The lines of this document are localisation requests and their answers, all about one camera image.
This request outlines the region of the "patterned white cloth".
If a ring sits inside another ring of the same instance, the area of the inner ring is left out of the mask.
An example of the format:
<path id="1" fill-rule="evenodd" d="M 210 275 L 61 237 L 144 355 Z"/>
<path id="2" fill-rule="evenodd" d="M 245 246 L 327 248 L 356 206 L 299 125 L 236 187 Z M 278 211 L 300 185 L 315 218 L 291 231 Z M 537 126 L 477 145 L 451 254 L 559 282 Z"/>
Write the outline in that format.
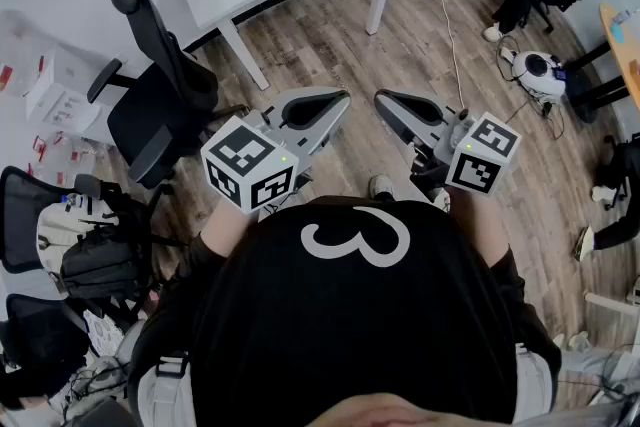
<path id="1" fill-rule="evenodd" d="M 98 316 L 89 310 L 83 312 L 92 351 L 98 356 L 115 356 L 125 332 L 108 315 Z"/>

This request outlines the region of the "person's right forearm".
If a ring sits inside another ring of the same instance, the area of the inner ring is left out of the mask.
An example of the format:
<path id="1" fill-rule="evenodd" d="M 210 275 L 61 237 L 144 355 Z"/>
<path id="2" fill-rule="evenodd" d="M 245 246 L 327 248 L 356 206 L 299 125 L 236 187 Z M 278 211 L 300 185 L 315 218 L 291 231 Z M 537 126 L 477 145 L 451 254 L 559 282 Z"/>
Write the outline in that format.
<path id="1" fill-rule="evenodd" d="M 510 249 L 500 208 L 494 198 L 448 187 L 449 213 L 489 267 Z"/>

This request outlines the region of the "black headrest office chair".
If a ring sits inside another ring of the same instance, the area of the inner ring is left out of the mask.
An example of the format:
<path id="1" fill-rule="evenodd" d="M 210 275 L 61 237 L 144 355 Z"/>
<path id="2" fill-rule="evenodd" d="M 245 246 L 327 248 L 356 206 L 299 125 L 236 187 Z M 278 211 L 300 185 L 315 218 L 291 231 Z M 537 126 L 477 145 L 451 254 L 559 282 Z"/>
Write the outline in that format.
<path id="1" fill-rule="evenodd" d="M 171 177 L 181 158 L 199 151 L 200 136 L 211 123 L 248 109 L 219 108 L 216 75 L 182 51 L 152 0 L 111 1 L 152 63 L 130 78 L 120 75 L 120 59 L 111 60 L 90 86 L 87 100 L 94 103 L 108 85 L 124 89 L 107 125 L 129 178 L 152 190 Z"/>

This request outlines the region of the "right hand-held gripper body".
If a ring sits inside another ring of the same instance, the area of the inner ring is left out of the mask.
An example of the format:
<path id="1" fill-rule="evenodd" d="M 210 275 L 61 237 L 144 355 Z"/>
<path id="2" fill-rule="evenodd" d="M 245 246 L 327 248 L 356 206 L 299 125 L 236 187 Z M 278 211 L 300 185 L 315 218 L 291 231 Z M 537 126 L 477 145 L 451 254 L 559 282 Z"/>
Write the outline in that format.
<path id="1" fill-rule="evenodd" d="M 428 194 L 446 186 L 484 196 L 493 193 L 508 170 L 521 135 L 492 114 L 458 115 L 436 143 L 432 157 L 413 172 L 411 182 Z"/>

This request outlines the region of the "clear bag with red labels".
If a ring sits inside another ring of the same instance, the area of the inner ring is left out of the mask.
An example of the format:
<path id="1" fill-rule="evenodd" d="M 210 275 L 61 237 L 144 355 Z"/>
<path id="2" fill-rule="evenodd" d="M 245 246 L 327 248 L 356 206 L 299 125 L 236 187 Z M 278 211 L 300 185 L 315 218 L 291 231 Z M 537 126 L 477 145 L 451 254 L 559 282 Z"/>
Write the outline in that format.
<path id="1" fill-rule="evenodd" d="M 48 184 L 71 188 L 77 175 L 91 175 L 95 171 L 98 160 L 108 149 L 107 144 L 62 131 L 36 136 L 27 173 Z"/>
<path id="2" fill-rule="evenodd" d="M 55 40 L 21 12 L 0 10 L 0 93 L 20 97 L 46 67 Z"/>

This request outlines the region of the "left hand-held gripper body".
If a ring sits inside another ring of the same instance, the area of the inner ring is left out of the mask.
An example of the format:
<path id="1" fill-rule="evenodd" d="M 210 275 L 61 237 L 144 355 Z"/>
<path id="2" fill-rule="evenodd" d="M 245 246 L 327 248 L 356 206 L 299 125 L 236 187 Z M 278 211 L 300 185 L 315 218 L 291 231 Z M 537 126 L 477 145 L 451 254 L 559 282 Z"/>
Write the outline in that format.
<path id="1" fill-rule="evenodd" d="M 295 132 L 313 120 L 309 106 L 231 118 L 201 150 L 209 185 L 244 214 L 297 193 L 311 178 L 303 168 L 308 138 Z"/>

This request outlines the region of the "beige bag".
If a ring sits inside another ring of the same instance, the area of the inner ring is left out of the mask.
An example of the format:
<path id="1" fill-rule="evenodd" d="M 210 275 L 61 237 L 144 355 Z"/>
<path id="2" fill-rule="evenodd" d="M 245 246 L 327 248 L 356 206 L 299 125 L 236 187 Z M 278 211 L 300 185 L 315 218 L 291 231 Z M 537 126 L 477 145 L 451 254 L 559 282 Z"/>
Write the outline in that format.
<path id="1" fill-rule="evenodd" d="M 104 225 L 118 225 L 119 220 L 102 200 L 77 196 L 75 202 L 53 203 L 39 214 L 36 249 L 48 271 L 57 273 L 67 250 L 89 231 Z"/>

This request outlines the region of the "white round device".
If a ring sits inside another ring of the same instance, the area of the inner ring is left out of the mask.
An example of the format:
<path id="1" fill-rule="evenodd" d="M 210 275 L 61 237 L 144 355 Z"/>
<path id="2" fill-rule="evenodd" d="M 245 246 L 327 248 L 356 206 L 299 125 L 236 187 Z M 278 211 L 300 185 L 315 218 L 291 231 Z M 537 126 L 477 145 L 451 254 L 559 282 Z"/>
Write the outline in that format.
<path id="1" fill-rule="evenodd" d="M 560 98 L 565 93 L 567 74 L 562 63 L 547 53 L 511 51 L 512 75 L 537 98 Z"/>

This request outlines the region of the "black printed shirt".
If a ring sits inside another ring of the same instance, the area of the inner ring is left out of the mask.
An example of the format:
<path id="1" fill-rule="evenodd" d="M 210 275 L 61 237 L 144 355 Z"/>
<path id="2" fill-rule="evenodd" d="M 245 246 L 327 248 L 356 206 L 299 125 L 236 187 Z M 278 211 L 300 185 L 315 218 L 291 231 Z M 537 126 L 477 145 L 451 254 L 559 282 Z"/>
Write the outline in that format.
<path id="1" fill-rule="evenodd" d="M 139 427 L 306 427 L 393 394 L 443 427 L 549 412 L 561 353 L 511 250 L 493 267 L 419 201 L 317 198 L 258 220 L 221 257 L 200 238 L 135 345 Z"/>

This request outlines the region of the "black mesh chair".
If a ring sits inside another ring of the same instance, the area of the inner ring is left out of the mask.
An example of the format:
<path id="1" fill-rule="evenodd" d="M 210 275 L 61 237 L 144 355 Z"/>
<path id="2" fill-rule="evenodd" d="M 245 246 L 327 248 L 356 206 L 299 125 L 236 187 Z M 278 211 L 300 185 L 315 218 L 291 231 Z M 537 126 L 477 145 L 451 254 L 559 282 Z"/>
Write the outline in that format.
<path id="1" fill-rule="evenodd" d="M 140 235 L 145 247 L 149 245 L 156 199 L 144 204 L 123 192 L 118 184 L 92 175 L 80 174 L 72 187 L 64 188 L 8 166 L 0 173 L 0 262 L 4 268 L 12 274 L 41 269 L 37 241 L 41 212 L 51 205 L 65 206 L 70 199 L 81 196 L 91 199 L 93 214 L 98 212 L 98 202 L 105 202 L 112 219 Z"/>

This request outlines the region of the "person's left shoe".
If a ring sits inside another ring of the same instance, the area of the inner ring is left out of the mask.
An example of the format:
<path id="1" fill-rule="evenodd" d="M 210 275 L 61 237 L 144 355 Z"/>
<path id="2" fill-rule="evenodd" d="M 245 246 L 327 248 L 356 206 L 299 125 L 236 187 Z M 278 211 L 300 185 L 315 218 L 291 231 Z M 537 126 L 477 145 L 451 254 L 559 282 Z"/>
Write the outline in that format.
<path id="1" fill-rule="evenodd" d="M 380 202 L 393 202 L 394 189 L 389 177 L 386 175 L 376 175 L 369 180 L 369 198 Z"/>

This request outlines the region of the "white cardboard box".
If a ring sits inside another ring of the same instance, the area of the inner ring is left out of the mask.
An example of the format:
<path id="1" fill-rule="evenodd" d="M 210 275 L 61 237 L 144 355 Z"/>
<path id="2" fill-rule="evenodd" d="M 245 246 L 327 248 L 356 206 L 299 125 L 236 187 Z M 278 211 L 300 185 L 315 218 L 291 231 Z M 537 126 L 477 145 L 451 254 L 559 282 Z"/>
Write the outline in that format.
<path id="1" fill-rule="evenodd" d="M 26 120 L 114 146 L 107 119 L 125 89 L 108 85 L 100 98 L 90 104 L 87 93 L 99 72 L 68 51 L 55 48 L 26 95 Z"/>

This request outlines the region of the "person's left forearm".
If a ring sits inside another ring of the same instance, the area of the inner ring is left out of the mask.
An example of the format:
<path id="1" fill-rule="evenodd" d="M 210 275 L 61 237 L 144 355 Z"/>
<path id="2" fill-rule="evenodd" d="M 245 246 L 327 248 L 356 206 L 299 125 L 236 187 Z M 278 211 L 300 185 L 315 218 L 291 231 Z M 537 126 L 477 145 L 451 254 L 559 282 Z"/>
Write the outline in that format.
<path id="1" fill-rule="evenodd" d="M 227 258 L 258 218 L 258 212 L 245 214 L 232 202 L 221 198 L 200 231 L 200 238 L 209 250 Z"/>

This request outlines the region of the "black backpack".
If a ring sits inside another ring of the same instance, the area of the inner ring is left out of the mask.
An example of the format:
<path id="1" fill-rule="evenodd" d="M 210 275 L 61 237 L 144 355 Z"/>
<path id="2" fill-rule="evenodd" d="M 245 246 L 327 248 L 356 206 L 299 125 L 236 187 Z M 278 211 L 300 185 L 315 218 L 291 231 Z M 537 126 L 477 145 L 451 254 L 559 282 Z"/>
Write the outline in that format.
<path id="1" fill-rule="evenodd" d="M 91 199 L 111 210 L 65 252 L 60 277 L 71 297 L 138 300 L 152 282 L 150 214 L 120 186 L 97 181 Z"/>

